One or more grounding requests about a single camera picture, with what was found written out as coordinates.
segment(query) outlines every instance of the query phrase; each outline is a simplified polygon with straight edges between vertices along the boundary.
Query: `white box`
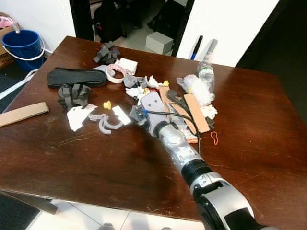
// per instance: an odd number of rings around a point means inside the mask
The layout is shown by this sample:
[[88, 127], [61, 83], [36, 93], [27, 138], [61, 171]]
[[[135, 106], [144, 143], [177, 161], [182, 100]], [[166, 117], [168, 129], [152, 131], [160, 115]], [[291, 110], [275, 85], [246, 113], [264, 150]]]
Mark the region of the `white box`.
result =
[[158, 54], [165, 54], [172, 49], [173, 39], [154, 32], [146, 37], [146, 47]]

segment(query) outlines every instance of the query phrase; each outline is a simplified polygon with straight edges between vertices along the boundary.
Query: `white wall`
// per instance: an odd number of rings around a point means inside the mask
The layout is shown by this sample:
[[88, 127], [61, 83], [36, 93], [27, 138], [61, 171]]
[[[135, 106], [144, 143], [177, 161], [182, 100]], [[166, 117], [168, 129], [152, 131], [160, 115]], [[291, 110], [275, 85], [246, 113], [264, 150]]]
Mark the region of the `white wall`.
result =
[[195, 0], [177, 57], [190, 58], [203, 35], [196, 60], [202, 60], [208, 42], [219, 42], [212, 62], [235, 66], [278, 3], [278, 0]]
[[51, 52], [66, 35], [76, 36], [69, 0], [0, 0], [0, 11], [38, 32]]

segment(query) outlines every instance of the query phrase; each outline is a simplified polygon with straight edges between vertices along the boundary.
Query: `pink object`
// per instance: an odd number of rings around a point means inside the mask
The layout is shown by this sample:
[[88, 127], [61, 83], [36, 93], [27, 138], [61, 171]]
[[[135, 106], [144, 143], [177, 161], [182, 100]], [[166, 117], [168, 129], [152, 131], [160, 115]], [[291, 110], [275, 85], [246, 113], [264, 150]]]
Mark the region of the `pink object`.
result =
[[11, 26], [14, 23], [15, 22], [11, 18], [0, 16], [0, 28]]

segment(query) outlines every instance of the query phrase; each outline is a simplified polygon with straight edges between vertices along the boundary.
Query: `wood grain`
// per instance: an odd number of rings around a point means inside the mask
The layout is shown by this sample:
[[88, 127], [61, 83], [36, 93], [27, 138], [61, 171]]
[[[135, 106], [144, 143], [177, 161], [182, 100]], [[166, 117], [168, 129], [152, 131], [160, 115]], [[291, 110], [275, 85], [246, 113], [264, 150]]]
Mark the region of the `wood grain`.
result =
[[[45, 101], [48, 114], [0, 128], [0, 189], [105, 207], [199, 219], [189, 188], [159, 140], [135, 124], [102, 134], [97, 123], [69, 129], [57, 90], [47, 87], [55, 67], [90, 69], [100, 44], [66, 37], [8, 111]], [[197, 62], [120, 48], [138, 62], [136, 76], [169, 80], [196, 73]], [[306, 129], [271, 74], [214, 65], [215, 131], [201, 136], [201, 155], [251, 203], [256, 219], [283, 230], [306, 228]], [[93, 88], [89, 102], [128, 113], [136, 102], [122, 84]]]

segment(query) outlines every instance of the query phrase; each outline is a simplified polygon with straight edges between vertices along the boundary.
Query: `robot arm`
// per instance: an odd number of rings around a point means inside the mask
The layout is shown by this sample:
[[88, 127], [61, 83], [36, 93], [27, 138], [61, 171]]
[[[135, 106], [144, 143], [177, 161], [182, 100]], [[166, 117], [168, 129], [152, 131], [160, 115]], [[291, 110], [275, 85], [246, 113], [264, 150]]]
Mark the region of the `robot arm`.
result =
[[150, 113], [164, 111], [157, 92], [143, 97], [141, 105], [150, 123], [150, 134], [159, 137], [189, 186], [206, 230], [278, 230], [256, 222], [245, 197], [219, 173], [211, 170], [183, 134], [169, 123], [166, 115]]

